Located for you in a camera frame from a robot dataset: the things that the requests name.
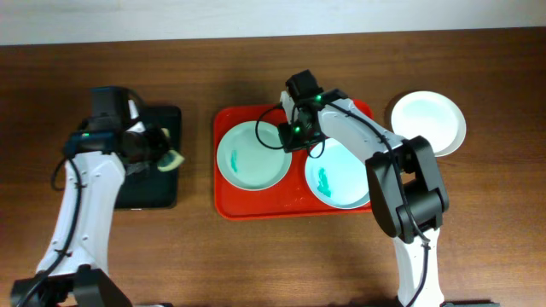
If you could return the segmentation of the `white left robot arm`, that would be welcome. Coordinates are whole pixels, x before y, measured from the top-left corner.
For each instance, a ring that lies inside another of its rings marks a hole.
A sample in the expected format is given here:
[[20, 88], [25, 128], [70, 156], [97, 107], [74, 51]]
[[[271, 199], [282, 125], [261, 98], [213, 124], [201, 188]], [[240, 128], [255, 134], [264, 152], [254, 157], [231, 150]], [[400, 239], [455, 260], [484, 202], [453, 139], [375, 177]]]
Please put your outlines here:
[[58, 165], [64, 195], [49, 247], [31, 279], [15, 281], [13, 306], [130, 306], [108, 275], [107, 249], [115, 203], [127, 171], [157, 165], [172, 171], [181, 157], [167, 128], [83, 129], [70, 135]]

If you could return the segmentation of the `cream white plate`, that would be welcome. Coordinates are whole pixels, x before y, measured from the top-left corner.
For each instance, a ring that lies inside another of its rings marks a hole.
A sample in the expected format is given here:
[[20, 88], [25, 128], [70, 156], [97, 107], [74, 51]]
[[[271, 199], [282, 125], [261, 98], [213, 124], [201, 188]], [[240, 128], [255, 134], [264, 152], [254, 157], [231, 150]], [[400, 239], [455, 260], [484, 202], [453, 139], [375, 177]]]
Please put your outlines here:
[[395, 134], [425, 137], [436, 157], [453, 154], [464, 142], [467, 124], [461, 109], [447, 96], [419, 90], [399, 98], [389, 115]]

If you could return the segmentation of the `light blue plate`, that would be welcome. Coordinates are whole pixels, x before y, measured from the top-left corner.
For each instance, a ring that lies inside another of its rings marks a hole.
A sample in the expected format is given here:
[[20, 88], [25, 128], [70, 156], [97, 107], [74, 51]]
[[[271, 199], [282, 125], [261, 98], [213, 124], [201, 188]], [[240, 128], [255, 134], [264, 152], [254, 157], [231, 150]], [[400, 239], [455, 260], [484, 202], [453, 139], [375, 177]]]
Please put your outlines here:
[[370, 202], [364, 164], [340, 142], [329, 138], [311, 150], [305, 162], [305, 180], [324, 204], [341, 210], [363, 207]]

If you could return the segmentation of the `green yellow scrub sponge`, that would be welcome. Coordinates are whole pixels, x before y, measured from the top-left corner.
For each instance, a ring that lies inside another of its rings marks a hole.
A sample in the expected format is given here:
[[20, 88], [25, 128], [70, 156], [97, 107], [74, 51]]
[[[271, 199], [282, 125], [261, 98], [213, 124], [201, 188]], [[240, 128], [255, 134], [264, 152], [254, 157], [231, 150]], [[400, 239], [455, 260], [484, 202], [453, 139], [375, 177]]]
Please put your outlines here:
[[161, 128], [160, 132], [156, 165], [161, 172], [173, 171], [185, 161], [185, 158], [172, 146], [170, 131], [167, 128]]

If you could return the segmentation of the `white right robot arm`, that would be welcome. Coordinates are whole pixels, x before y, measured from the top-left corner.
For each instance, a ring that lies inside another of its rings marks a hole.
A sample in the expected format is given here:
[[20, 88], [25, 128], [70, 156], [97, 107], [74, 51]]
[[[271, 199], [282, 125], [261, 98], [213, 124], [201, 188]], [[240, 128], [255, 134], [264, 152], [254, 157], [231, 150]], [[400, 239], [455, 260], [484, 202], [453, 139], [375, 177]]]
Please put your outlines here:
[[449, 197], [427, 139], [406, 139], [378, 125], [340, 90], [280, 103], [291, 125], [320, 131], [366, 167], [375, 221], [392, 238], [402, 306], [441, 306], [437, 244]]

